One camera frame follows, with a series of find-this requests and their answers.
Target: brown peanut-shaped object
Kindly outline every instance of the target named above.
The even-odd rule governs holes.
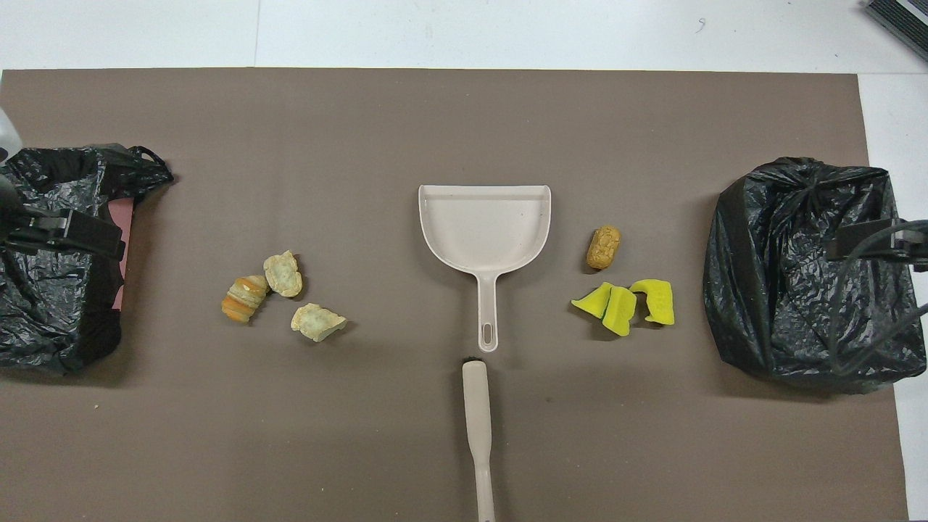
[[[608,268],[615,258],[615,251],[622,242],[622,233],[611,225],[605,225],[593,232],[593,241],[589,243],[586,251],[586,263],[591,268],[602,270]]]
[[[238,278],[229,287],[223,299],[223,313],[231,320],[247,323],[254,310],[264,302],[267,296],[267,279],[264,276]]]

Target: black plastic bag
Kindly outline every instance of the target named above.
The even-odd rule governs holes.
[[[174,180],[150,150],[117,144],[23,149],[0,175],[26,205],[70,208],[110,222],[110,200],[140,198]],[[112,308],[122,286],[118,261],[3,246],[0,257],[0,367],[75,372],[116,349],[122,334],[120,311]]]
[[[869,393],[925,370],[917,321],[876,347],[847,375],[832,370],[831,299],[839,353],[853,358],[916,310],[909,269],[857,261],[843,288],[828,261],[840,226],[897,217],[889,175],[809,158],[761,165],[722,192],[702,278],[706,318],[722,360],[758,377],[839,393]]]

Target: yellow foam piece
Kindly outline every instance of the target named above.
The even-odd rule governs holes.
[[[649,315],[644,320],[658,324],[674,324],[674,293],[670,288],[670,282],[641,280],[631,286],[631,291],[647,295]]]
[[[609,305],[609,290],[611,288],[611,284],[604,282],[583,299],[571,301],[571,305],[580,308],[596,319],[602,319],[603,314],[606,313],[606,306]]]
[[[613,286],[609,292],[609,305],[602,316],[602,325],[625,337],[631,332],[631,320],[635,317],[638,299],[624,286]]]

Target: dustpan handle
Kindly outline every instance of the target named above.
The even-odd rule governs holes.
[[[496,278],[477,276],[477,344],[492,352],[499,343],[496,332]]]

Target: white table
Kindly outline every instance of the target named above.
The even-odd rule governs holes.
[[[870,20],[856,0],[37,0],[6,2],[0,15],[0,71],[855,73],[870,164],[892,173],[902,216],[928,217],[928,63]],[[928,274],[917,274],[915,284],[923,303]],[[928,519],[928,375],[896,386],[896,409],[909,516]]]

